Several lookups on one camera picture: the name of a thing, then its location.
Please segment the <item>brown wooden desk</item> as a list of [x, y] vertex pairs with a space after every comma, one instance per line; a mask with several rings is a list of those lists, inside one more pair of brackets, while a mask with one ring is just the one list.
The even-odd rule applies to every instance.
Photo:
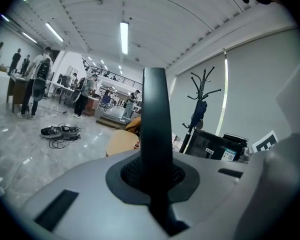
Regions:
[[86, 105], [85, 105], [84, 110], [82, 111], [82, 114], [89, 116], [89, 117], [94, 116], [98, 103], [99, 103], [98, 98], [94, 98], [94, 97], [90, 96], [86, 102]]
[[8, 104], [11, 98], [12, 113], [15, 112], [16, 105], [21, 105], [23, 103], [27, 84], [28, 81], [25, 78], [13, 74], [10, 75], [6, 93], [6, 103]]

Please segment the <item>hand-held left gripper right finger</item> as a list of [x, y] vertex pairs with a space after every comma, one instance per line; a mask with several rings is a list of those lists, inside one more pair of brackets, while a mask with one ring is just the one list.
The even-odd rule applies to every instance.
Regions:
[[192, 166], [199, 173], [199, 185], [187, 201], [172, 205], [176, 218], [189, 228], [172, 240], [234, 240], [238, 216], [227, 205], [240, 179], [221, 169], [244, 173], [248, 164], [199, 158], [174, 152], [175, 159]]

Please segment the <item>blue chair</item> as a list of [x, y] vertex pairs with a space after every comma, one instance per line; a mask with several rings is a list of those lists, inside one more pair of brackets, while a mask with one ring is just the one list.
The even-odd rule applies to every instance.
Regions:
[[104, 95], [100, 101], [99, 108], [103, 108], [103, 112], [105, 113], [110, 107], [111, 101], [112, 97], [110, 95]]

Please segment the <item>oval wooden table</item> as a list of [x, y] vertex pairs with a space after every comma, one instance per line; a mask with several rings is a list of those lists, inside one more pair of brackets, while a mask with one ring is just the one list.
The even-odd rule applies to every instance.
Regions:
[[138, 142], [139, 138], [136, 134], [121, 129], [115, 130], [106, 146], [105, 156], [131, 151]]

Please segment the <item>white roller blind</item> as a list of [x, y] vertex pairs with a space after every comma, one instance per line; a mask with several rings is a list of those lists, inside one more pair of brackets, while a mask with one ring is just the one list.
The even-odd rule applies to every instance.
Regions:
[[215, 134], [221, 113], [225, 92], [225, 55], [223, 53], [193, 67], [176, 78], [173, 92], [170, 96], [170, 116], [172, 133], [183, 139], [188, 129], [183, 126], [189, 125], [196, 107], [196, 101], [188, 98], [197, 96], [197, 89], [191, 80], [191, 73], [203, 76], [204, 70], [209, 72], [214, 68], [204, 86], [204, 93], [220, 89], [221, 91], [209, 94], [205, 99], [207, 110], [203, 117], [203, 130]]
[[220, 135], [246, 138], [251, 146], [271, 131], [282, 140], [292, 132], [276, 102], [300, 63], [300, 32], [285, 30], [226, 53], [228, 90]]

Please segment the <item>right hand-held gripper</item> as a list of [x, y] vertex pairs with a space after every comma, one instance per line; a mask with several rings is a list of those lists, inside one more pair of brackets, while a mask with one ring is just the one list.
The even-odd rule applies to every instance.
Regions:
[[260, 140], [258, 140], [254, 144], [252, 144], [251, 147], [252, 147], [253, 152], [257, 153], [257, 152], [269, 150], [277, 142], [278, 142], [277, 135], [272, 130], [267, 135], [262, 137]]

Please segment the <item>orange cushion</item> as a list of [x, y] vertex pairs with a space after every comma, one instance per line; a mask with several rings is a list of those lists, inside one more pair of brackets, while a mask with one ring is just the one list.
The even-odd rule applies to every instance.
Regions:
[[140, 135], [141, 130], [141, 116], [135, 117], [126, 127], [125, 131], [133, 133], [137, 136]]

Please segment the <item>wooden step platform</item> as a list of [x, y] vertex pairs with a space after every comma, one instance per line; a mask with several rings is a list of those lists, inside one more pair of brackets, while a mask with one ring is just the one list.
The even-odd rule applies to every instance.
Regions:
[[103, 114], [96, 119], [96, 123], [116, 130], [124, 130], [130, 122], [130, 120], [108, 114]]

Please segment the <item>dark jacket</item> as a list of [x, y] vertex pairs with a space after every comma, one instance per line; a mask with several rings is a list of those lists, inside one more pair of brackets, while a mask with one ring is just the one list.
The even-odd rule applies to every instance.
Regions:
[[207, 110], [208, 104], [206, 101], [199, 101], [194, 114], [191, 117], [190, 126], [196, 129], [202, 129], [203, 127], [203, 118]]

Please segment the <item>black coat rack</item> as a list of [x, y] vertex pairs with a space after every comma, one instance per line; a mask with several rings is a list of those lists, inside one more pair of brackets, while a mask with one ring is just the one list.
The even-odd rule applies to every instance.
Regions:
[[[209, 94], [213, 94], [213, 93], [221, 91], [221, 89], [217, 89], [217, 90], [213, 90], [213, 91], [204, 93], [205, 84], [206, 84], [207, 81], [208, 82], [210, 81], [210, 80], [208, 80], [208, 77], [210, 76], [210, 74], [212, 73], [212, 71], [214, 69], [215, 69], [215, 67], [213, 66], [208, 73], [207, 73], [207, 70], [204, 69], [202, 77], [199, 77], [197, 74], [195, 74], [193, 72], [190, 73], [192, 75], [191, 80], [193, 81], [193, 83], [196, 87], [197, 96], [196, 97], [191, 97], [191, 96], [188, 95], [187, 97], [191, 100], [196, 101], [195, 109], [197, 108], [197, 105], [198, 105], [199, 101], [205, 101], [205, 99], [209, 96]], [[181, 145], [181, 148], [179, 150], [180, 153], [184, 153], [186, 151], [186, 148], [187, 148], [187, 146], [189, 144], [189, 141], [191, 139], [191, 136], [192, 136], [192, 131], [193, 130], [198, 130], [197, 128], [191, 127], [190, 125], [185, 125], [184, 123], [182, 125], [186, 129], [188, 129], [188, 132], [186, 133], [185, 138], [183, 140], [183, 143]]]

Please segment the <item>gray backpack rig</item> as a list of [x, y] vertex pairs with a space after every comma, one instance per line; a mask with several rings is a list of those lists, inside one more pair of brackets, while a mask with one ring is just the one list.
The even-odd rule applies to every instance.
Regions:
[[81, 135], [81, 129], [77, 126], [51, 125], [40, 130], [42, 137], [50, 140], [76, 140]]
[[51, 68], [51, 60], [47, 57], [38, 66], [32, 86], [32, 98], [39, 102], [45, 93], [46, 82]]
[[87, 79], [85, 77], [83, 77], [79, 80], [79, 82], [77, 83], [77, 85], [74, 88], [74, 92], [72, 93], [72, 95], [70, 97], [71, 103], [75, 103], [79, 99], [81, 92], [83, 91], [83, 89], [86, 85], [86, 82], [87, 82]]

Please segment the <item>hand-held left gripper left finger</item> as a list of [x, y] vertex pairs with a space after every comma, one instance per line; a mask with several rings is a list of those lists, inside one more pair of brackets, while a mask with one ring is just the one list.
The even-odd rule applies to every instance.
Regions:
[[108, 169], [135, 153], [125, 151], [69, 169], [31, 196], [22, 212], [34, 220], [59, 193], [69, 190], [78, 196], [54, 235], [65, 240], [165, 240], [165, 231], [146, 206], [122, 202], [106, 184]]

